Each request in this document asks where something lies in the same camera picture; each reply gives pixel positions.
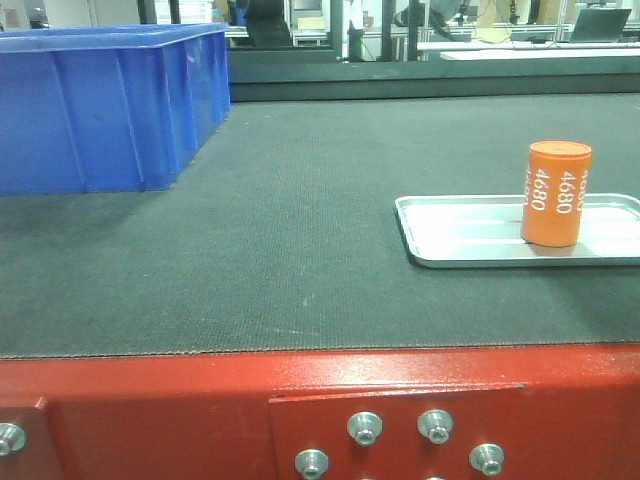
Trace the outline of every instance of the white table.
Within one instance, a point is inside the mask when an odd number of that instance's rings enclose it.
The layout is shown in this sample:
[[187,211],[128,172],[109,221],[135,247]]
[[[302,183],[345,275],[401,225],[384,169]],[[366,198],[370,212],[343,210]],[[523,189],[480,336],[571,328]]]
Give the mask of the white table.
[[514,60],[533,58],[635,57],[640,48],[546,48],[529,50],[444,51],[444,60]]

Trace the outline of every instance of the white printed number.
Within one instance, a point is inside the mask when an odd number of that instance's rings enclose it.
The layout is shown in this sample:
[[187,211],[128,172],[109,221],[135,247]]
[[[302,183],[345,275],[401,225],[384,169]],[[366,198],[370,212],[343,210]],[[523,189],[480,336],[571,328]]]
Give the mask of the white printed number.
[[531,170],[527,169],[527,179],[524,186],[524,204],[531,204],[531,208],[543,211],[547,208],[547,198],[549,196],[549,175],[539,168],[536,171],[535,179],[531,179]]
[[585,170],[582,178],[580,179],[580,185],[577,188],[578,194],[576,195],[574,192],[576,191],[576,176],[571,172],[564,172],[564,175],[560,179],[560,185],[558,186],[558,197],[557,197],[557,206],[556,212],[561,215],[567,215],[573,212],[574,202],[577,199],[577,205],[575,206],[577,211],[582,210],[582,205],[584,203],[584,195],[587,187],[587,177],[589,176],[589,172]]

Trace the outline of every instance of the black chair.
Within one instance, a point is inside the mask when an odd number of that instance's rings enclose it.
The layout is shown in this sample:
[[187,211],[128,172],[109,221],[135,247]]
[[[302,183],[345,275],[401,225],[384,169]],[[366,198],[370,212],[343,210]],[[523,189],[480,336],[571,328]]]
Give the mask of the black chair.
[[257,48],[293,46],[284,21],[284,0],[248,0],[246,5],[247,33]]

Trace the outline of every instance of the red metal frame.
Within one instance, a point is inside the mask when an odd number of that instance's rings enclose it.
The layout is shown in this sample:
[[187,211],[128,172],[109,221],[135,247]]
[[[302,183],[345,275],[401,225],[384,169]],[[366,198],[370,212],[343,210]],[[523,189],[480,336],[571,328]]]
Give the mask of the red metal frame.
[[[451,440],[420,437],[431,408]],[[357,411],[384,430],[346,431]],[[477,444],[506,453],[498,478],[640,478],[640,344],[0,361],[0,422],[29,436],[3,480],[294,480],[297,452],[323,479],[484,478]]]

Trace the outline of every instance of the laptop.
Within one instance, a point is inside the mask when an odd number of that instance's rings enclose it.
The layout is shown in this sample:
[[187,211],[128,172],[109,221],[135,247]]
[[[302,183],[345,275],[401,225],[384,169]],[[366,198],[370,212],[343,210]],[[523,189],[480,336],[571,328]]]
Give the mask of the laptop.
[[569,43],[612,43],[622,36],[630,8],[585,8],[580,10]]

